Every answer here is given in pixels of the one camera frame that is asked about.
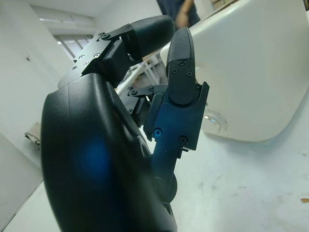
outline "dark shirt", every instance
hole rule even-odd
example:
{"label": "dark shirt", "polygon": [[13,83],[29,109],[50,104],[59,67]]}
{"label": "dark shirt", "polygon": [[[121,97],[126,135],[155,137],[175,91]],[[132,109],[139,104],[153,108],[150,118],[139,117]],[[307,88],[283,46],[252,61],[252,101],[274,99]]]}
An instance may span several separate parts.
{"label": "dark shirt", "polygon": [[[185,0],[156,0],[159,4],[162,14],[170,16],[174,21]],[[189,13],[189,26],[193,26],[200,18],[197,15],[197,8],[193,4]]]}

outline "white wall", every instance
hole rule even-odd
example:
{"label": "white wall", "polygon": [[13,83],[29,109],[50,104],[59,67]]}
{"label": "white wall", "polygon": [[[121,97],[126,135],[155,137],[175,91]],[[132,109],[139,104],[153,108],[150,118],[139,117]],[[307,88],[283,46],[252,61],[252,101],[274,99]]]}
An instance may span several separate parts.
{"label": "white wall", "polygon": [[0,132],[37,165],[24,133],[72,62],[27,3],[0,3]]}
{"label": "white wall", "polygon": [[0,231],[41,181],[41,170],[0,133]]}
{"label": "white wall", "polygon": [[[210,0],[196,0],[198,15],[203,18],[213,11]],[[117,0],[111,2],[95,17],[96,28],[109,32],[127,23],[161,15],[156,0]]]}

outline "window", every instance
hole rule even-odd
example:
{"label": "window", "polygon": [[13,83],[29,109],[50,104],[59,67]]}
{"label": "window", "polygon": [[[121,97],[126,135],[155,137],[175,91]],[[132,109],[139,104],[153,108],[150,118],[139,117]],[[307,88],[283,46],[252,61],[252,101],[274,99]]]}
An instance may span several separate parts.
{"label": "window", "polygon": [[55,39],[65,53],[74,59],[79,52],[90,42],[92,35],[57,35]]}

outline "person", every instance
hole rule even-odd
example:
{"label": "person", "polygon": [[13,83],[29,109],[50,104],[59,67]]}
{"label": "person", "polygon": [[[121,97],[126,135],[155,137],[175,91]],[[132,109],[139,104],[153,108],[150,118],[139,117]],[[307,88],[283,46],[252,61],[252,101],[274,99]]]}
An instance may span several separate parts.
{"label": "person", "polygon": [[191,27],[200,18],[194,0],[157,0],[162,14],[173,18],[176,30],[182,27]]}

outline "black robotic arm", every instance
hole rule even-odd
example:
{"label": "black robotic arm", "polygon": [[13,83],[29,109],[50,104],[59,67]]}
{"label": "black robotic arm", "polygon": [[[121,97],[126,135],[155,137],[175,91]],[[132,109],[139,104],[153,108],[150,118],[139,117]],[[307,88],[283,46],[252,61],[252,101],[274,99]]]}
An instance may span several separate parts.
{"label": "black robotic arm", "polygon": [[[173,171],[182,151],[196,149],[209,90],[195,82],[189,30],[171,42],[168,86],[130,88],[123,101],[114,91],[130,66],[173,33],[167,16],[101,33],[47,96],[42,170],[62,231],[177,231],[169,204],[177,190]],[[156,140],[153,154],[141,125]]]}

